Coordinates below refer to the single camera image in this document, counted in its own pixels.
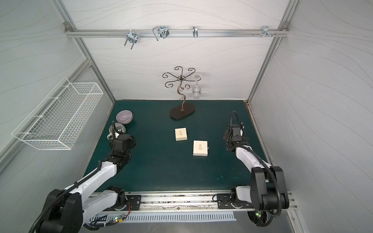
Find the cream drawer jewelry box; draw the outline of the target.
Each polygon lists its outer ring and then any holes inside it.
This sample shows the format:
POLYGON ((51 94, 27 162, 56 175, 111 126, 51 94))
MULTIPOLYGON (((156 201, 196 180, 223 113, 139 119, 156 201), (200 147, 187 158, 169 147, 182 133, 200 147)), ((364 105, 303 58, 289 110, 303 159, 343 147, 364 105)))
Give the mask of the cream drawer jewelry box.
POLYGON ((187 129, 186 128, 175 129, 175 140, 176 141, 187 140, 187 129))

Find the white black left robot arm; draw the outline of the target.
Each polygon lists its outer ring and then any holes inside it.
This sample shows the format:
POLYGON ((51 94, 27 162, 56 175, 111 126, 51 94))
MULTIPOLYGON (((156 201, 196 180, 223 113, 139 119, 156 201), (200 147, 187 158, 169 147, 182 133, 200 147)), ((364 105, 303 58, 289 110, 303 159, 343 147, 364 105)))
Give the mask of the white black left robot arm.
POLYGON ((107 180, 119 173, 130 161, 130 150, 135 147, 133 136, 116 128, 112 122, 111 151, 106 159, 82 179, 64 189, 51 191, 40 215, 33 223, 31 233, 77 233, 93 216, 110 208, 127 204, 124 190, 111 187, 100 195, 90 195, 107 180))

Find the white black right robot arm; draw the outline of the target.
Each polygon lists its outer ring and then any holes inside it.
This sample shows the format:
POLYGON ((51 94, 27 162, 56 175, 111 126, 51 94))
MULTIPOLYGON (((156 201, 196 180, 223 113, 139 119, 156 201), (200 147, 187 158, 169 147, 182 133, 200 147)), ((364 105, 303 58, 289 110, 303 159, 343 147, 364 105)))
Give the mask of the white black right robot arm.
POLYGON ((267 211, 273 217, 280 216, 283 209, 289 208, 282 168, 270 165, 256 154, 243 137, 242 130, 227 129, 223 139, 227 149, 234 152, 251 173, 250 185, 233 188, 232 204, 240 207, 243 202, 250 203, 256 211, 267 211))

